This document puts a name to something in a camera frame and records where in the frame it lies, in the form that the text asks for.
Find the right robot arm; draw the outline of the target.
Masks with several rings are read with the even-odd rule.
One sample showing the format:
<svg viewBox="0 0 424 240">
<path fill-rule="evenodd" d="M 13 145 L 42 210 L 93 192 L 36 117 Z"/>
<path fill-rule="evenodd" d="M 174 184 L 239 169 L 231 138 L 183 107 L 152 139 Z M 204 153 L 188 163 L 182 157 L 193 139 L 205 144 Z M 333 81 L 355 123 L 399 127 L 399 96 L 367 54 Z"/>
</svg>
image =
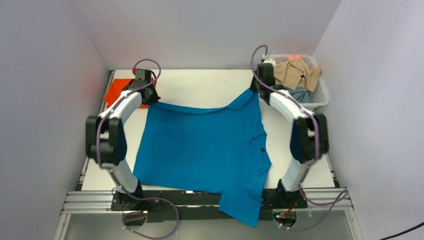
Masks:
<svg viewBox="0 0 424 240">
<path fill-rule="evenodd" d="M 278 181 L 275 194 L 276 203 L 287 208 L 296 197 L 304 194 L 302 186 L 310 169 L 329 150 L 327 118 L 308 110 L 284 86 L 277 85 L 272 63 L 260 63 L 252 72 L 250 90 L 291 123 L 289 150 L 292 159 Z"/>
</svg>

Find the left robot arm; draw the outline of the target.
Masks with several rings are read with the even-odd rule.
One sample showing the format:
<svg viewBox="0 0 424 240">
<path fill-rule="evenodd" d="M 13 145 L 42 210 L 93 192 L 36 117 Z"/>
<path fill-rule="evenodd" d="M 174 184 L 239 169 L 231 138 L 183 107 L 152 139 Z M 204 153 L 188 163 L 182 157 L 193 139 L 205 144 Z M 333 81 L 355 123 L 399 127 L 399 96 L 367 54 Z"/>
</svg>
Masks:
<svg viewBox="0 0 424 240">
<path fill-rule="evenodd" d="M 86 156 L 109 173 L 116 191 L 125 194 L 123 202 L 131 210 L 139 209 L 145 198 L 142 185 L 126 160 L 128 145 L 124 125 L 141 105 L 149 106 L 159 99 L 151 84 L 128 87 L 107 110 L 85 121 Z"/>
</svg>

